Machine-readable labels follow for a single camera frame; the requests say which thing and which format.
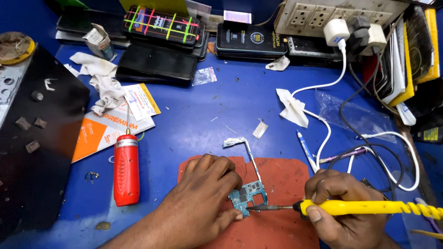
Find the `white cloth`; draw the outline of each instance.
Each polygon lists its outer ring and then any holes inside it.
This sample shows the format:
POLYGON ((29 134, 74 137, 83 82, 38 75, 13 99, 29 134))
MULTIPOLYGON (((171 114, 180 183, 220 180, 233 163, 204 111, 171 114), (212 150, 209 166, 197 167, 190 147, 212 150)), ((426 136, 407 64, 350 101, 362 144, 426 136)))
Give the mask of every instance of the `white cloth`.
POLYGON ((71 65, 69 64, 63 64, 65 66, 65 68, 67 68, 75 77, 79 76, 79 72, 77 70, 75 70, 74 68, 71 67, 71 65))
POLYGON ((125 91, 118 80, 110 76, 94 75, 89 81, 100 94, 100 99, 91 107, 91 111, 102 116, 105 110, 114 109, 124 101, 125 91))
POLYGON ((276 89, 277 95, 280 97, 280 101, 286 107, 280 116, 286 118, 292 123, 296 123, 301 127, 307 128, 309 123, 306 115, 303 112, 305 104, 296 100, 288 90, 276 89))
POLYGON ((265 68, 274 71, 284 71, 288 67, 289 63, 289 58, 283 55, 277 60, 267 64, 265 68))
POLYGON ((115 77, 117 71, 117 65, 107 60, 98 58, 96 56, 77 52, 69 59, 71 61, 81 64, 80 74, 86 74, 94 76, 96 74, 115 77))
POLYGON ((102 116, 106 109, 113 109, 124 101, 125 91, 118 80, 113 79, 117 71, 117 65, 81 52, 75 53, 70 59, 81 64, 80 74, 91 75, 89 84, 100 94, 100 100, 95 102, 91 111, 102 116))

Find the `purple tool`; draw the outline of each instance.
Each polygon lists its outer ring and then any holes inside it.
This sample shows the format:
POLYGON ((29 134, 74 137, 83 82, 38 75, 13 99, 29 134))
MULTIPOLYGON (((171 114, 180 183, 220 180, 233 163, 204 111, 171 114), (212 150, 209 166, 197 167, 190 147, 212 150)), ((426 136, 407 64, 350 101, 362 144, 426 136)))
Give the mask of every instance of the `purple tool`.
MULTIPOLYGON (((366 148, 360 148, 360 149, 357 149, 357 150, 354 150, 354 151, 351 151, 349 153, 346 153, 346 154, 342 155, 341 159, 343 159, 345 157, 353 156, 353 155, 365 154, 366 152, 368 152, 368 150, 366 148)), ((337 157, 338 157, 338 155, 337 156, 331 156, 331 157, 328 157, 328 158, 325 158, 325 159, 320 159, 319 163, 328 163, 328 162, 334 160, 337 157)))

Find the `green rubber band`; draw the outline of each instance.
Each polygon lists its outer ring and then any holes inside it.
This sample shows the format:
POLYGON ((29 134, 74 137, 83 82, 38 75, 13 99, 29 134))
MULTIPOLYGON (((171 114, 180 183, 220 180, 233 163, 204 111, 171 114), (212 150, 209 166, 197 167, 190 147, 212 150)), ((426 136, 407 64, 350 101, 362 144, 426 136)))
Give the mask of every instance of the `green rubber band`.
POLYGON ((135 20, 135 18, 136 18, 136 15, 138 14, 138 10, 139 10, 139 8, 140 8, 140 6, 137 6, 137 10, 136 10, 136 12, 134 13, 134 16, 132 17, 131 25, 129 26, 129 32, 131 32, 131 28, 132 28, 132 25, 134 24, 134 20, 135 20))
POLYGON ((171 32, 172 24, 174 23, 174 19, 177 13, 174 14, 174 17, 172 18, 171 24, 169 25, 169 29, 167 30, 166 40, 169 38, 169 33, 171 32))
POLYGON ((186 42, 186 37, 188 36, 189 25, 191 24, 192 16, 189 18, 188 25, 186 26, 185 37, 183 37, 183 44, 186 42))

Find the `electrical socket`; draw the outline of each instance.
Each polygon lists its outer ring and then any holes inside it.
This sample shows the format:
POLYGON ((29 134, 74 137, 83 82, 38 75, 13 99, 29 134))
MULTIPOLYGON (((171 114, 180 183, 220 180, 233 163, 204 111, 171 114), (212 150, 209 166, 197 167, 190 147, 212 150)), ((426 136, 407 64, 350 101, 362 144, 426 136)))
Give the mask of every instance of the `electrical socket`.
POLYGON ((383 26, 383 24, 392 16, 392 13, 388 12, 374 12, 369 19, 370 23, 379 24, 383 26))
POLYGON ((314 13, 308 21, 308 29, 321 30, 334 12, 335 7, 317 5, 314 13))
POLYGON ((371 18, 372 14, 374 14, 373 11, 369 11, 369 10, 363 10, 363 9, 356 9, 354 11, 354 14, 352 15, 351 18, 349 18, 349 21, 352 20, 352 18, 354 17, 359 17, 359 16, 364 16, 367 17, 368 20, 371 18))
POLYGON ((292 17, 289 19, 289 25, 297 26, 305 26, 311 13, 315 10, 315 5, 312 4, 299 4, 295 6, 292 17))
POLYGON ((354 14, 353 9, 345 9, 345 8, 335 8, 334 13, 332 13, 331 19, 343 19, 346 22, 351 18, 354 14))

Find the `blue pen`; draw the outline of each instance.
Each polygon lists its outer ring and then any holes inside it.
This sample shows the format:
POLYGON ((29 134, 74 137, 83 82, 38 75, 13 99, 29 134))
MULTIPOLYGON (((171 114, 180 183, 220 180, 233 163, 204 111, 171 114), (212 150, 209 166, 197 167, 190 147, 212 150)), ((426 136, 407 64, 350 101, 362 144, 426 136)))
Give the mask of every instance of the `blue pen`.
POLYGON ((298 130, 297 130, 297 136, 299 137, 300 143, 303 147, 303 150, 305 151, 307 160, 311 164, 312 170, 316 169, 317 165, 315 164, 314 158, 312 157, 311 152, 309 152, 309 149, 307 148, 306 142, 304 141, 302 134, 298 130))

